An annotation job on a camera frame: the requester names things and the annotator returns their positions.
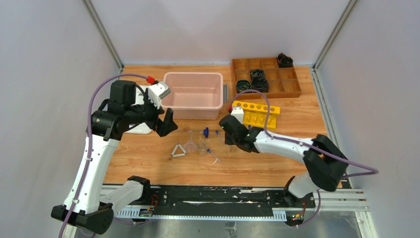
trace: gray wall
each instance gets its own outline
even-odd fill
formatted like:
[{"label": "gray wall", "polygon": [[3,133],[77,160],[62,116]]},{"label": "gray wall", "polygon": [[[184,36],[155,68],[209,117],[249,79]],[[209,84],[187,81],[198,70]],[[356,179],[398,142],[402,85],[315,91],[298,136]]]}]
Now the gray wall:
[{"label": "gray wall", "polygon": [[88,101],[117,68],[80,0],[0,1],[0,32],[0,237],[57,237]]},{"label": "gray wall", "polygon": [[353,182],[381,238],[420,232],[419,25],[418,0],[362,0],[319,70],[345,153],[379,169]]},{"label": "gray wall", "polygon": [[126,64],[313,63],[348,0],[93,0]]}]

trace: cable connector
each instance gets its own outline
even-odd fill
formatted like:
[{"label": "cable connector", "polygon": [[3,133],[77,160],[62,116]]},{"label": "cable connector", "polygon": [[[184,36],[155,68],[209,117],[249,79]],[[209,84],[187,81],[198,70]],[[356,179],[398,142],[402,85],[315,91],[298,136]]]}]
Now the cable connector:
[{"label": "cable connector", "polygon": [[146,81],[147,81],[149,84],[153,84],[156,80],[155,80],[155,78],[153,78],[152,76],[147,76]]}]

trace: wooden compartment organizer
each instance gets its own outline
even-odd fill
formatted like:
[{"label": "wooden compartment organizer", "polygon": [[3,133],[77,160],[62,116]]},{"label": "wooden compartment organizer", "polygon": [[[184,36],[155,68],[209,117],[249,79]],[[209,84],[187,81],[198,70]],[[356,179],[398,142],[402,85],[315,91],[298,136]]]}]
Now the wooden compartment organizer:
[{"label": "wooden compartment organizer", "polygon": [[[265,95],[268,98],[298,98],[301,87],[296,76],[295,68],[279,68],[277,58],[249,58],[232,60],[233,95],[236,95],[236,82],[242,79],[251,82],[250,72],[254,69],[262,69],[270,88]],[[241,99],[259,99],[257,93],[244,93],[238,97]]]}]

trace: blue cap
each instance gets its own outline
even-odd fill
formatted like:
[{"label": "blue cap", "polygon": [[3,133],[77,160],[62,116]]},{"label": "blue cap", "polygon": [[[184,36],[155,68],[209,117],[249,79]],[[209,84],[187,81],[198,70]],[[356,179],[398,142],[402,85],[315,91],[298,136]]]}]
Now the blue cap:
[{"label": "blue cap", "polygon": [[206,127],[206,128],[203,130],[203,135],[204,135],[204,137],[205,137],[205,138],[207,138],[207,137],[209,136],[209,128],[208,128],[208,127]]}]

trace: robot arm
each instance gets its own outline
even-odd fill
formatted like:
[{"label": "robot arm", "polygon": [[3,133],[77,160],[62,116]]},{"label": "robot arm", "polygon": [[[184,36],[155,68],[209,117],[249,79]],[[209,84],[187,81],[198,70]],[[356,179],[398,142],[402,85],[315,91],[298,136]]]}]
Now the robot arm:
[{"label": "robot arm", "polygon": [[247,152],[271,153],[289,157],[304,163],[308,170],[302,175],[290,178],[283,190],[283,197],[280,199],[286,201],[289,206],[294,206],[300,202],[302,197],[318,189],[336,190],[348,164],[328,156],[321,157],[317,151],[303,143],[287,141],[287,139],[293,139],[304,142],[346,159],[328,137],[318,135],[314,139],[295,138],[270,132],[271,136],[286,138],[286,140],[273,139],[265,133],[263,128],[246,128],[242,124],[243,116],[244,112],[241,107],[233,107],[231,114],[220,120],[219,125],[225,131],[226,144],[234,144]]},{"label": "robot arm", "polygon": [[[92,155],[88,159],[88,143],[86,137],[85,152],[79,167],[73,187],[63,205],[53,207],[51,216],[64,221],[68,209],[74,206],[68,223],[73,226],[83,227],[97,234],[103,234],[111,225],[113,216],[129,203],[147,200],[150,197],[150,181],[132,176],[117,190],[100,197],[102,183],[106,170],[115,149],[117,148],[124,132],[130,130],[130,125],[145,123],[159,136],[166,136],[176,130],[178,126],[173,121],[173,111],[168,109],[164,120],[159,118],[164,111],[160,106],[161,100],[170,93],[168,86],[159,82],[149,86],[144,93],[142,105],[134,105],[136,83],[118,80],[112,83],[108,100],[92,114]],[[86,160],[90,160],[85,175],[83,171]],[[83,185],[76,201],[76,188],[83,178]]]}]

